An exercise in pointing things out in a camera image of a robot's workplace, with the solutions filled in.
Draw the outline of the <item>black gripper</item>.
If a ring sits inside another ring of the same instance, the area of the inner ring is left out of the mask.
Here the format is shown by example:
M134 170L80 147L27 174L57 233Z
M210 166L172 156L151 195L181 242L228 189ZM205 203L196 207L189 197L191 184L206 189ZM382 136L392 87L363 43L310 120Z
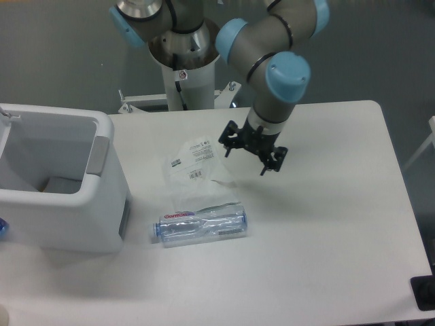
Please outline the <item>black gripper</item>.
M242 129L238 128L236 122L230 120L222 131L218 143L222 144L226 150L225 158L230 155L232 149L240 148L257 155L264 165L260 173L260 176L263 176L266 171L279 172L285 160L288 148L275 147L278 136L279 132L264 134L261 126L254 129L248 120L245 121Z

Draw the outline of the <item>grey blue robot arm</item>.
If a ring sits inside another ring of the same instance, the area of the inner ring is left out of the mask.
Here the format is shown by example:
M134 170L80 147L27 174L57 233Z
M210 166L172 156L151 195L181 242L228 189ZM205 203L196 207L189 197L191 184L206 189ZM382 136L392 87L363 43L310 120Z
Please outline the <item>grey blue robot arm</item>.
M109 15L127 42L147 46L160 65L171 111L214 108L216 61L235 69L256 99L244 125L229 122L219 142L279 171L288 150L275 141L311 78L309 64L292 48L319 33L330 10L326 1L265 6L266 17L254 24L235 18L224 26L205 16L202 1L117 1Z

